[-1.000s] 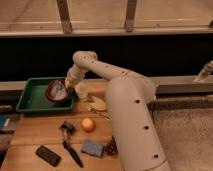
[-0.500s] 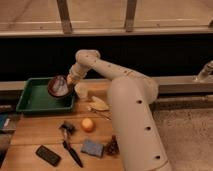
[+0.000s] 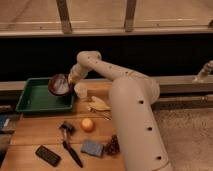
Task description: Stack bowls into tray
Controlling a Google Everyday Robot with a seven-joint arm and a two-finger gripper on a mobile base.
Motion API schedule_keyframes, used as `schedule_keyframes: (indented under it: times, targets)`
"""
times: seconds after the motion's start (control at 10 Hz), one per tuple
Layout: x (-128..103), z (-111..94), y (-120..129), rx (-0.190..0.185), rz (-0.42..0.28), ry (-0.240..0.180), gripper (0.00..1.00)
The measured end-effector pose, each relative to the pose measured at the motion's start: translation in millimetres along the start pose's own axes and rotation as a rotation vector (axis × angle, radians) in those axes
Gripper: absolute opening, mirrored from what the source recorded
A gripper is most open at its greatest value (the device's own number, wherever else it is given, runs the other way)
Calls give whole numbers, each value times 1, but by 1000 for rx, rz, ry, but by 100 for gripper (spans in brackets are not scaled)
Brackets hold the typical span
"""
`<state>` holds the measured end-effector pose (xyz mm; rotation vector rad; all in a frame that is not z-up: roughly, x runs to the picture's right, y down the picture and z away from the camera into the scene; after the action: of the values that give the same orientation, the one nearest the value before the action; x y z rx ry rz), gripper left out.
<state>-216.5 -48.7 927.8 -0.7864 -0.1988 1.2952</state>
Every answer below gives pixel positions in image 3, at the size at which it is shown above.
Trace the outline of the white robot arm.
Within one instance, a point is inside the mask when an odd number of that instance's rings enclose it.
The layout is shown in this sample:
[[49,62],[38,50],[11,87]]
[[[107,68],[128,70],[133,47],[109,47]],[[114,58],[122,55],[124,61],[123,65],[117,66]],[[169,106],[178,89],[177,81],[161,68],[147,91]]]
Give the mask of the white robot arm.
[[105,62],[98,51],[81,51],[68,79],[74,83],[96,71],[112,81],[109,102],[126,171],[174,171],[151,105],[158,82],[140,72]]

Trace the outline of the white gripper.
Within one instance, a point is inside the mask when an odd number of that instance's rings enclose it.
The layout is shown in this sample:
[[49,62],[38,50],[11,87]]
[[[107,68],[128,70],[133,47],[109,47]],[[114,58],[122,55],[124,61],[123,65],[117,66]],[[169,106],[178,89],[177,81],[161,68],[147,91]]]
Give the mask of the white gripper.
[[81,66],[80,64],[75,64],[68,74],[68,82],[76,84],[80,80],[84,79],[88,75],[88,69]]

